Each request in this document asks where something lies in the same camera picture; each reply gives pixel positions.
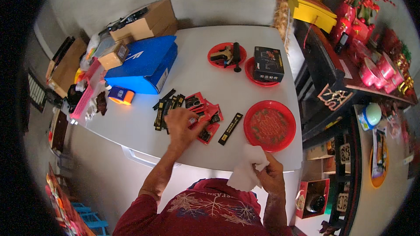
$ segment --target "man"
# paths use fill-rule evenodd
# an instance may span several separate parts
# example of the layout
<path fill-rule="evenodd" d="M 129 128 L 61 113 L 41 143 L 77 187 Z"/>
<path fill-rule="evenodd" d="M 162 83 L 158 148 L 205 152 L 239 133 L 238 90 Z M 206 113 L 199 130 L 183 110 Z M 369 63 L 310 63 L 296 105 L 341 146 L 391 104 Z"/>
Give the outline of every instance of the man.
<path fill-rule="evenodd" d="M 198 115 L 185 108 L 171 110 L 165 117 L 171 144 L 147 176 L 138 198 L 119 219 L 113 235 L 292 235 L 287 227 L 283 165 L 269 153 L 270 164 L 261 172 L 255 170 L 268 192 L 264 226 L 255 195 L 227 186 L 227 179 L 200 180 L 157 214 L 174 163 L 207 124 L 190 130 L 190 118 Z"/>

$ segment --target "red plastic plate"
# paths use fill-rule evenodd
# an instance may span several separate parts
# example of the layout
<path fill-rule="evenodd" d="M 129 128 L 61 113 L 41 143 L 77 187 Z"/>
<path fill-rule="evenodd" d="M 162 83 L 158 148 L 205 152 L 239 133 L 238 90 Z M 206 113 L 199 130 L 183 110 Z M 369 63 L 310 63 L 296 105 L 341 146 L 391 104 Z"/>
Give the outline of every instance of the red plastic plate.
<path fill-rule="evenodd" d="M 254 84 L 262 87 L 272 87 L 278 85 L 280 82 L 264 82 L 259 80 L 254 80 L 254 64 L 255 58 L 249 58 L 245 63 L 245 74 L 247 75 L 248 79 L 252 81 Z"/>
<path fill-rule="evenodd" d="M 291 111 L 280 102 L 260 101 L 246 113 L 244 132 L 251 145 L 276 152 L 292 142 L 296 134 L 296 121 Z"/>
<path fill-rule="evenodd" d="M 231 51 L 233 53 L 234 44 L 232 42 L 220 43 L 220 44 L 212 47 L 212 49 L 209 51 L 209 53 L 207 53 L 207 60 L 210 62 L 210 64 L 212 64 L 213 66 L 218 67 L 218 68 L 222 68 L 222 69 L 224 68 L 223 60 L 222 59 L 220 60 L 220 64 L 222 64 L 222 65 L 219 65 L 218 61 L 211 61 L 210 60 L 210 54 L 224 49 L 227 45 L 231 46 Z M 247 58 L 247 52 L 245 51 L 245 49 L 241 45 L 239 45 L 239 55 L 241 56 L 241 61 L 239 61 L 239 65 L 240 65 Z M 236 66 L 236 64 L 233 64 L 233 65 L 227 66 L 226 68 L 234 68 L 235 66 Z"/>

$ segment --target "blue shoe box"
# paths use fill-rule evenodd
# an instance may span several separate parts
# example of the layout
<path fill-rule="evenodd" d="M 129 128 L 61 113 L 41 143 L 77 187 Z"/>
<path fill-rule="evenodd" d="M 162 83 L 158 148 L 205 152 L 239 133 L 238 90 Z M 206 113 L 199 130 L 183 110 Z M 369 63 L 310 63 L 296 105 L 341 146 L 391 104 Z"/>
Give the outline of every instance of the blue shoe box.
<path fill-rule="evenodd" d="M 128 44 L 125 62 L 108 70 L 105 79 L 142 94 L 159 94 L 178 54 L 176 36 L 148 38 Z"/>

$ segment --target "maroon shirt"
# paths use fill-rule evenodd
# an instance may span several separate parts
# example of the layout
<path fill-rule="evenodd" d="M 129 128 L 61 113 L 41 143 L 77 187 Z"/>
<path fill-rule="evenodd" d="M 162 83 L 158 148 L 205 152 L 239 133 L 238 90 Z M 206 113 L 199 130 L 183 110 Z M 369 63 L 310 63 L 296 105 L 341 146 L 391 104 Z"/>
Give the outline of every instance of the maroon shirt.
<path fill-rule="evenodd" d="M 226 182 L 199 181 L 176 195 L 160 214 L 153 197 L 140 195 L 119 219 L 113 235 L 270 235 L 261 224 L 255 195 Z M 291 236 L 291 229 L 285 226 L 280 235 Z"/>

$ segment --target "small black box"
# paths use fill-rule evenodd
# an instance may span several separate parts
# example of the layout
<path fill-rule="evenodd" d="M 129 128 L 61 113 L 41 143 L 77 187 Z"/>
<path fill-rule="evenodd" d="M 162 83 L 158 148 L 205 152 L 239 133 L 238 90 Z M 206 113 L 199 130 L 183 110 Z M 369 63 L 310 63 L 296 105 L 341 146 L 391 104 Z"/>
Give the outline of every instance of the small black box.
<path fill-rule="evenodd" d="M 281 82 L 284 76 L 284 69 L 280 50 L 255 47 L 254 58 L 255 80 Z"/>

